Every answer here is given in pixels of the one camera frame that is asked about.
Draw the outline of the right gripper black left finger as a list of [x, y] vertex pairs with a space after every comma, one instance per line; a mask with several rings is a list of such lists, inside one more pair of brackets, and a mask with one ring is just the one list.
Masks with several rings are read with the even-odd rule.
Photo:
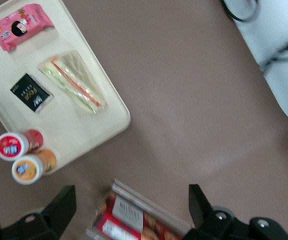
[[66, 185], [41, 212], [26, 214], [5, 228], [0, 226], [0, 240], [58, 240], [76, 210], [76, 188]]

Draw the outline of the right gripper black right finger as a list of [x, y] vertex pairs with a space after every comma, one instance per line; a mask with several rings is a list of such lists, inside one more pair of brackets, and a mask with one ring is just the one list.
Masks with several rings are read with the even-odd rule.
[[188, 208], [194, 227], [184, 240], [288, 240], [288, 233], [271, 218], [253, 217], [246, 224], [226, 208], [213, 208], [198, 184], [188, 187]]

